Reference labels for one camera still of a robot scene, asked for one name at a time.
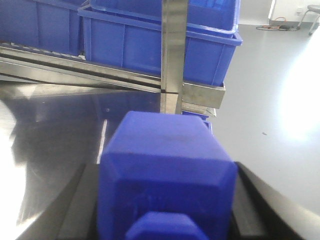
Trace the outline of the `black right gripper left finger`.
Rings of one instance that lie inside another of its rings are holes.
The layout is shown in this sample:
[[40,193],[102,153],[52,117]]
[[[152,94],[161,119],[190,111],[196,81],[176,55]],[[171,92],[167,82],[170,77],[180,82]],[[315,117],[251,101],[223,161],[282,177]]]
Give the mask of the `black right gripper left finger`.
[[97,240],[99,165],[82,164],[19,240]]

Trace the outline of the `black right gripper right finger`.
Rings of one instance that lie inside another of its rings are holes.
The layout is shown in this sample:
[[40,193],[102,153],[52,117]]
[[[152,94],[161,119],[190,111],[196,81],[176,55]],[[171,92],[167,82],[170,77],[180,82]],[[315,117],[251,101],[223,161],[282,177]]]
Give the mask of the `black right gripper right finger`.
[[233,240],[318,240],[320,216],[290,200],[237,162]]

